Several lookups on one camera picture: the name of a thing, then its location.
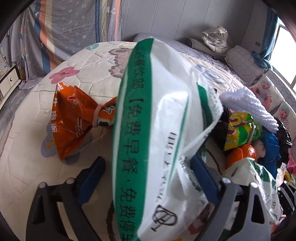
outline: quilted bedspread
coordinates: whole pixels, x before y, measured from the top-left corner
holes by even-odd
[[[50,120],[54,91],[59,81],[78,86],[99,104],[117,96],[128,57],[135,45],[103,42],[81,50],[35,86],[16,111],[0,141],[6,142],[0,150],[0,211],[21,241],[25,240],[28,213],[38,184],[45,181],[53,185],[76,177],[98,156],[105,158],[106,172],[91,200],[82,209],[103,241],[120,240],[112,204],[112,131],[93,128],[83,148],[62,162],[57,157]],[[207,76],[218,94],[243,86],[231,73],[181,55]],[[59,208],[69,237],[77,240],[69,228],[63,206]],[[197,230],[198,224],[192,224],[178,241],[193,240]]]

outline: baby picture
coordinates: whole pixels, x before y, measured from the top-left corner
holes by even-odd
[[[289,116],[289,112],[290,112],[290,107],[283,102],[280,105],[278,112],[274,115],[284,124],[287,130],[289,130],[289,121],[287,119],[287,117]]]
[[[270,87],[271,81],[268,78],[263,78],[250,87],[250,90],[256,95],[267,111],[269,111],[271,104]]]

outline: orange snack wrapper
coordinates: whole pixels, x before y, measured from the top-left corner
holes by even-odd
[[[51,128],[61,160],[73,153],[93,127],[113,126],[117,97],[99,105],[77,86],[57,83]]]

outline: drawer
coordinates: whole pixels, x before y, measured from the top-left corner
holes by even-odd
[[[19,80],[15,68],[7,75],[7,79],[11,87]]]
[[[7,77],[3,79],[3,81],[0,83],[0,90],[3,96],[6,96],[7,92],[11,89],[9,80]]]

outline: window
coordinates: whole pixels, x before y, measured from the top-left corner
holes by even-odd
[[[296,42],[281,20],[269,62],[286,84],[296,91]]]

